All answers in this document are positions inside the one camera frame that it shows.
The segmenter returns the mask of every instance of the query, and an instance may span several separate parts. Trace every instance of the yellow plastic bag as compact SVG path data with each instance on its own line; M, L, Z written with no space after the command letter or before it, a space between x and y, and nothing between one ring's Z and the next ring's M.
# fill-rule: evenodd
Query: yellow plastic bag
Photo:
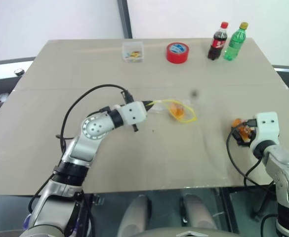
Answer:
M155 108L156 104L163 105L163 107L169 111L173 118L179 122L188 123L197 120L194 109L177 100L156 100L150 104L147 104L146 106L154 105L151 110L162 111L163 109L161 108Z

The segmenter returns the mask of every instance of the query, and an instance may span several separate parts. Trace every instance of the green bottle cap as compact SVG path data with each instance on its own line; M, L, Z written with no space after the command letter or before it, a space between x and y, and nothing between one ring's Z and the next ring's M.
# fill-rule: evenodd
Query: green bottle cap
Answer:
M248 23L247 22L242 22L240 25L240 28L243 30L246 30L248 28Z

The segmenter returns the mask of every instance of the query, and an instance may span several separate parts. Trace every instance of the orange object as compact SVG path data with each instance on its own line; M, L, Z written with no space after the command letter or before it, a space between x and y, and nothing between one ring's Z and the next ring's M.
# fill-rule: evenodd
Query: orange object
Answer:
M176 103L170 104L169 111L177 120L181 120L185 116L184 107Z
M244 122L244 120L237 118L233 121L232 127L238 126L240 123ZM243 141L248 141L251 135L251 128L249 126L240 126L238 128L239 134L242 137Z

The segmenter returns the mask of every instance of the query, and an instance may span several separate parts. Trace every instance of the soda bottle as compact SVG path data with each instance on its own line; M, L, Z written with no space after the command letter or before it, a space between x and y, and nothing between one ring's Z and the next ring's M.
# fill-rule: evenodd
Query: soda bottle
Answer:
M215 60L220 56L221 50L223 49L225 41L228 38L227 27L228 22L224 21L221 23L221 28L216 33L214 33L208 53L208 59Z
M247 22L242 22L240 28L232 35L224 58L228 61L234 60L241 49L243 42L246 39L245 30L248 28Z

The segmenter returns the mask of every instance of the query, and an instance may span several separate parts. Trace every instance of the bottle label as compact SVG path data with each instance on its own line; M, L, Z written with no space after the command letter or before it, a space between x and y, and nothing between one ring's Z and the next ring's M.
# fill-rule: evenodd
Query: bottle label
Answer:
M212 39L211 46L214 48L223 48L225 40Z
M235 49L240 49L243 43L235 42L233 40L230 41L229 46Z

